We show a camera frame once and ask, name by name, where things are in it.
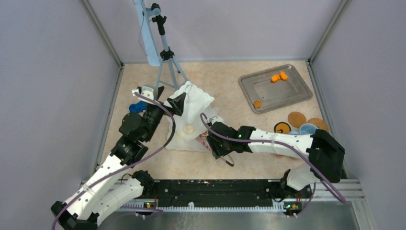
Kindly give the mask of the pink handled tongs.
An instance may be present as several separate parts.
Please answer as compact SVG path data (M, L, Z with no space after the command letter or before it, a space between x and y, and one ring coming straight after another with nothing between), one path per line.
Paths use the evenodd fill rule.
M201 143L209 152L212 152L212 149L211 149L209 143L207 142L207 139L206 139L205 136L200 135L200 136L198 136L198 137L196 138L196 140L197 140L199 143Z

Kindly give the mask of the white tiered pillow stand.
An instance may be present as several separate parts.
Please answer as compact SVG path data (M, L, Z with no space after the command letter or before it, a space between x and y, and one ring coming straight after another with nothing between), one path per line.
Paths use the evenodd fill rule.
M176 124L175 135L166 146L166 149L208 152L209 149L201 141L197 140L201 134L207 131L207 128L200 119L200 114L204 113L208 118L212 118L219 115L220 109L218 107L211 107L214 97L190 81L180 86L169 98L174 99L182 93L186 93L183 114L181 116L173 116Z

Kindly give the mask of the white round bun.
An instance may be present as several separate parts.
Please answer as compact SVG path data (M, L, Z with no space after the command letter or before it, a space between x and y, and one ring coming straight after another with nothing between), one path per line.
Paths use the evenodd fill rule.
M195 135L195 128L193 124L187 124L183 127L182 133L187 138L190 138Z

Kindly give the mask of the round orange cookie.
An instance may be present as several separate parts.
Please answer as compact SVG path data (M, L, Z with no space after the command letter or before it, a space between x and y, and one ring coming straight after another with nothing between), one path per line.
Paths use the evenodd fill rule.
M254 107L255 109L259 109L259 108L261 108L261 106L262 106L262 102L261 102L261 101L254 101L254 102L253 102L253 107Z

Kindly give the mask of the orange cookie pieces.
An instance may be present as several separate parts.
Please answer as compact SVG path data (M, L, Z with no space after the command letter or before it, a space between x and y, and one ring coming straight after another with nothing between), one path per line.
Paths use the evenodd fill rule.
M288 80L288 75L286 74L286 72L281 71L279 74L274 74L271 77L270 82L276 83L278 81L287 81L287 80Z

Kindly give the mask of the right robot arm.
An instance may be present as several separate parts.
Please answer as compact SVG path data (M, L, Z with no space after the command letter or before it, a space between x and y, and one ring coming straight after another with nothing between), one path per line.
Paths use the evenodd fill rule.
M272 153L303 161L289 169L282 178L281 192L294 197L307 185L324 181L339 183L342 177L345 149L326 131L290 135L263 131L252 126L235 130L222 122L208 126L207 141L215 158L231 152Z

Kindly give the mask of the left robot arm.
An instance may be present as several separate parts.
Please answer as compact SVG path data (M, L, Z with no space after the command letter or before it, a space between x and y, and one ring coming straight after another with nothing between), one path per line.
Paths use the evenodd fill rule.
M131 199L148 198L153 194L154 179L147 171L133 173L128 182L110 191L111 187L136 165L145 162L163 150L168 139L152 154L145 156L149 142L164 115L171 120L181 116L187 94L180 93L167 99L167 105L159 101L164 87L142 86L133 90L133 96L147 103L146 111L128 113L123 119L116 142L104 163L91 178L65 201L56 201L51 206L55 216L52 229L60 225L65 230L96 230L103 221Z

